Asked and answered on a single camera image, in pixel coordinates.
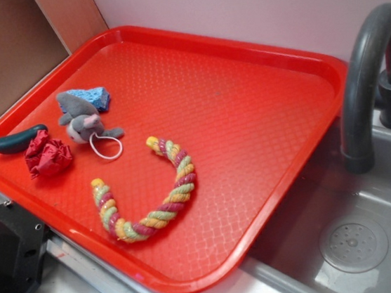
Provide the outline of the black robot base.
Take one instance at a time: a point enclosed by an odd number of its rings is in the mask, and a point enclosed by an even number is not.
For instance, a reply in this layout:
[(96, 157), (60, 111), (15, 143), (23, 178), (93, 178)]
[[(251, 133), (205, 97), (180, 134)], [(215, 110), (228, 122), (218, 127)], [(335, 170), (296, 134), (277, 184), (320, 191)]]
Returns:
[(0, 204), (0, 293), (33, 293), (39, 287), (47, 232), (19, 204)]

